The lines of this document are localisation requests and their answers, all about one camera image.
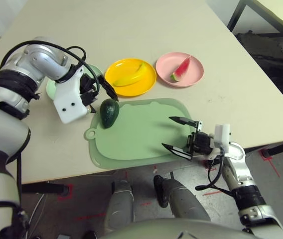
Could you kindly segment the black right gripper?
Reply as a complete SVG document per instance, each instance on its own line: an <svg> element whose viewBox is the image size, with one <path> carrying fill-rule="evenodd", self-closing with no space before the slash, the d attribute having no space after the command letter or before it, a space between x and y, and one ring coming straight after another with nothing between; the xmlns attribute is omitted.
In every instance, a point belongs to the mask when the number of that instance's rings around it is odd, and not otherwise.
<svg viewBox="0 0 283 239"><path fill-rule="evenodd" d="M165 147L168 151L188 161L192 160L194 153L208 155L212 152L212 147L210 146L211 137L208 134L202 132L202 121L193 121L185 117L169 117L169 119L182 125L186 124L192 126L195 128L195 132L192 132L188 136L186 144L187 152L173 145L162 143L162 146Z"/></svg>

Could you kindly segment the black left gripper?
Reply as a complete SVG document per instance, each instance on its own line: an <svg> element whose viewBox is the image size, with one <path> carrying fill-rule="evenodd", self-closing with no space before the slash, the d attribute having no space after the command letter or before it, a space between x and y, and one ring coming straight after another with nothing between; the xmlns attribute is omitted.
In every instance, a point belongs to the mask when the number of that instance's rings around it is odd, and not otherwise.
<svg viewBox="0 0 283 239"><path fill-rule="evenodd" d="M114 88L106 81L105 77L103 75L99 75L98 80L100 85L106 91L107 95L111 99L118 102L119 99ZM91 78L87 73L84 73L80 78L80 98L83 105L88 106L88 112L91 114L95 114L97 112L91 105L91 103L97 99L98 95L97 89L94 86L95 82L95 79Z"/></svg>

